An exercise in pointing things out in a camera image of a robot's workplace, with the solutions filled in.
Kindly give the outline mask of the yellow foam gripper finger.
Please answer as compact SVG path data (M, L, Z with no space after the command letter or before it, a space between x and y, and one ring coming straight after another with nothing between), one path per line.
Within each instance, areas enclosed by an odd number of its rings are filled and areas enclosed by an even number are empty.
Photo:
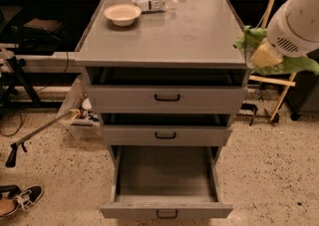
M258 68L278 65L283 61L280 54L268 41L262 42L250 58L250 62Z

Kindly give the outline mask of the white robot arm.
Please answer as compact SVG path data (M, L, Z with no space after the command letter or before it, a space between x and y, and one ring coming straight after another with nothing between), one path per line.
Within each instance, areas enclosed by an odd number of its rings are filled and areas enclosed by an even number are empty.
M249 61L268 67L319 49L319 0L288 0L271 18L266 37Z

